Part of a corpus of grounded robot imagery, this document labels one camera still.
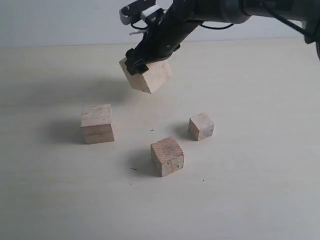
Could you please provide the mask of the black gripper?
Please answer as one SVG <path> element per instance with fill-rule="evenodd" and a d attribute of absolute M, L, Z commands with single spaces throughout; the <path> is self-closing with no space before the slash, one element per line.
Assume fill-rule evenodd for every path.
<path fill-rule="evenodd" d="M 180 43 L 200 25 L 199 21 L 191 21 L 195 6 L 195 0 L 173 1 L 158 26 L 149 29 L 138 46 L 125 53 L 126 69 L 130 75 L 148 71 L 146 64 L 134 63 L 158 62 L 172 55 Z"/>

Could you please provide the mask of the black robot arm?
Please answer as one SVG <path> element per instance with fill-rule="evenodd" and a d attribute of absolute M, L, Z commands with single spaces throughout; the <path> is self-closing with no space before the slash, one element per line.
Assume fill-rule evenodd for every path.
<path fill-rule="evenodd" d="M 121 8 L 119 16 L 124 25 L 146 23 L 141 42 L 125 54 L 131 75 L 143 74 L 147 64 L 168 59 L 205 22 L 232 27 L 252 16 L 274 18 L 302 34 L 306 44 L 320 47 L 318 0 L 175 0 L 167 10 L 154 0 L 136 0 Z"/>

